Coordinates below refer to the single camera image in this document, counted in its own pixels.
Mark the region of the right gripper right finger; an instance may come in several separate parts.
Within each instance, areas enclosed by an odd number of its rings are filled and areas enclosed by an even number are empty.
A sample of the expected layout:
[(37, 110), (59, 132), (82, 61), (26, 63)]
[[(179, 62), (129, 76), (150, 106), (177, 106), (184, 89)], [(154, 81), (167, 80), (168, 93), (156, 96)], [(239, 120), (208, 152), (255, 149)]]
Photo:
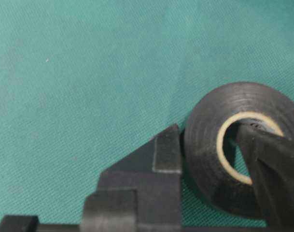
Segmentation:
[(294, 231), (294, 140), (240, 125), (236, 142), (267, 226)]

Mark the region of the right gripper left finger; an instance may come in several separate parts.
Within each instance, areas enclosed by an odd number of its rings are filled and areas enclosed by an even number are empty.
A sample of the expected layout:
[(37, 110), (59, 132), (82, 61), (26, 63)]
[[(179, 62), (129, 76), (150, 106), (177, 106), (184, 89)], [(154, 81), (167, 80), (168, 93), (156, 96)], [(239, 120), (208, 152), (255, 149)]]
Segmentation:
[(179, 232), (182, 158), (176, 124), (105, 169), (84, 202), (83, 232)]

